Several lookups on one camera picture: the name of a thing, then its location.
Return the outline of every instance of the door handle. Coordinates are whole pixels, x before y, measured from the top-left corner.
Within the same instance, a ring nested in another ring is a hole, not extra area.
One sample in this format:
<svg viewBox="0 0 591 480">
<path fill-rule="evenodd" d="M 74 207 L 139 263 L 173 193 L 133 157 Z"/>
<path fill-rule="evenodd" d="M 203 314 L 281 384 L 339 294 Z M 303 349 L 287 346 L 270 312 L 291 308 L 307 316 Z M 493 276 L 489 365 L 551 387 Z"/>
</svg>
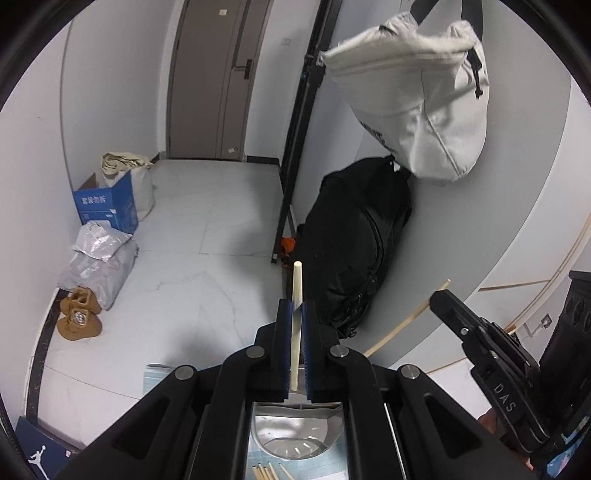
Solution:
<svg viewBox="0 0 591 480">
<path fill-rule="evenodd" d="M 248 59 L 246 61 L 246 65 L 234 65 L 236 70 L 243 70 L 244 69 L 244 79 L 248 80 L 251 77 L 251 70 L 252 70 L 252 59 Z"/>
<path fill-rule="evenodd" d="M 251 77 L 251 69 L 252 69 L 252 59 L 248 59 L 246 61 L 246 66 L 244 67 L 244 79 L 248 80 Z"/>
</svg>

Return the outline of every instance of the blue cardboard box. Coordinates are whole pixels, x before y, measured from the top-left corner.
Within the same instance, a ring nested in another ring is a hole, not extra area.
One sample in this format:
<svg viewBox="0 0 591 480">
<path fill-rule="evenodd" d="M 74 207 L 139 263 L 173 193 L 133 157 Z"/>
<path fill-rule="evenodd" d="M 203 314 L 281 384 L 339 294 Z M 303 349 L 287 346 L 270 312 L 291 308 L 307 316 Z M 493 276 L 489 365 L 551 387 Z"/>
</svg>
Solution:
<svg viewBox="0 0 591 480">
<path fill-rule="evenodd" d="M 52 480 L 80 450 L 25 417 L 18 419 L 15 430 L 22 451 L 39 480 Z"/>
<path fill-rule="evenodd" d="M 96 179 L 85 183 L 74 192 L 74 201 L 82 224 L 90 220 L 108 220 L 111 227 L 125 233 L 134 233 L 138 227 L 130 171 L 110 188 L 98 188 Z"/>
</svg>

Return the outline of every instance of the white bag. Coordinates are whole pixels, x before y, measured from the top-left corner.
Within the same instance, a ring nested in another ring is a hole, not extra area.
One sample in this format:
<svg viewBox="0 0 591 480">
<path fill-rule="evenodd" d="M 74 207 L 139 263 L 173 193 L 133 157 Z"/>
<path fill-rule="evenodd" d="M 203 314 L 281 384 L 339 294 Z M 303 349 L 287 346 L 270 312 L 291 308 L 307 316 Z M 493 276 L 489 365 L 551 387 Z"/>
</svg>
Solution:
<svg viewBox="0 0 591 480">
<path fill-rule="evenodd" d="M 434 3 L 416 0 L 410 12 L 345 40 L 323 61 L 357 120 L 396 162 L 445 183 L 470 172 L 482 151 L 489 83 L 480 0 L 463 2 L 462 18 L 471 14 L 474 29 L 461 20 L 440 36 L 419 35 Z"/>
<path fill-rule="evenodd" d="M 103 155 L 100 165 L 108 187 L 115 185 L 119 179 L 131 170 L 131 187 L 134 192 L 135 210 L 138 220 L 142 221 L 154 208 L 154 187 L 149 168 L 153 165 L 148 157 L 133 153 L 107 152 Z"/>
<path fill-rule="evenodd" d="M 73 248 L 91 258 L 106 262 L 130 238 L 130 234 L 111 227 L 108 220 L 92 220 L 80 227 Z"/>
<path fill-rule="evenodd" d="M 134 266 L 138 245 L 129 240 L 107 262 L 77 253 L 60 275 L 57 286 L 67 291 L 76 287 L 91 289 L 99 305 L 108 310 Z"/>
</svg>

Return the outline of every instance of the jordan logo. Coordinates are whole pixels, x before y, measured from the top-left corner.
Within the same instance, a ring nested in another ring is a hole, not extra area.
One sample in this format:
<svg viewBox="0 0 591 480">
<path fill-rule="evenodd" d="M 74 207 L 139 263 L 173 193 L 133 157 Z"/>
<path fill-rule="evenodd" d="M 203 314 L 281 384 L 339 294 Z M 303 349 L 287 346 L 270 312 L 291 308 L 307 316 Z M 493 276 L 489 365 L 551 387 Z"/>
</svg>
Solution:
<svg viewBox="0 0 591 480">
<path fill-rule="evenodd" d="M 45 452 L 45 445 L 42 445 L 40 452 L 37 452 L 37 453 L 31 455 L 31 459 L 29 460 L 29 463 L 36 465 L 37 468 L 41 471 L 41 473 L 45 477 L 45 479 L 49 480 L 49 477 L 47 476 L 47 474 L 45 473 L 45 470 L 41 466 L 41 455 L 43 455 L 43 452 Z"/>
</svg>

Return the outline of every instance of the canvas tote bag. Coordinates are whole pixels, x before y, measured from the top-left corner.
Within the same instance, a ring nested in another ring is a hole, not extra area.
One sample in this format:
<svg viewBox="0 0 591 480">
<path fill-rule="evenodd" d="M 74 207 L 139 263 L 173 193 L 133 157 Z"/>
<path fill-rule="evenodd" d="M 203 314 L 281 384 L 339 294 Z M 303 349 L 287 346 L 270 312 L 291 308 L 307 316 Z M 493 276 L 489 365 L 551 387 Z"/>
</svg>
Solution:
<svg viewBox="0 0 591 480">
<path fill-rule="evenodd" d="M 486 137 L 489 82 L 481 0 L 428 37 L 417 27 L 437 0 L 416 0 L 384 24 L 324 52 L 322 60 L 353 113 L 396 162 L 421 179 L 465 176 Z"/>
</svg>

